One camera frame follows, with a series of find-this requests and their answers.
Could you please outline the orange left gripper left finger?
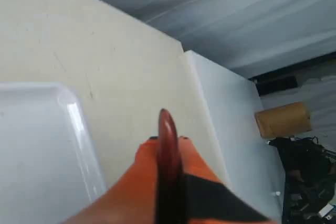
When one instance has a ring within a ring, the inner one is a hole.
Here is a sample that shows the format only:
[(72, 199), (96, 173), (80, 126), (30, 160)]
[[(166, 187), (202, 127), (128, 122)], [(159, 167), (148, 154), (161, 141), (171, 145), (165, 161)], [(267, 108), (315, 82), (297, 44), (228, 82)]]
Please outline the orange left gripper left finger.
[(154, 223), (158, 146), (157, 137), (142, 143), (122, 177), (65, 223)]

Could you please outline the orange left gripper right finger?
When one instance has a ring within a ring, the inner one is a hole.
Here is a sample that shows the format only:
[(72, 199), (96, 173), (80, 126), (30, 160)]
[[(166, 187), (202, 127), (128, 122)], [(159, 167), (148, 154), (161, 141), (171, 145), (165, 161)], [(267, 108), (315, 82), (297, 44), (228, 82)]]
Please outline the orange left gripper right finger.
[(232, 193), (208, 166), (192, 140), (179, 137), (187, 223), (270, 223)]

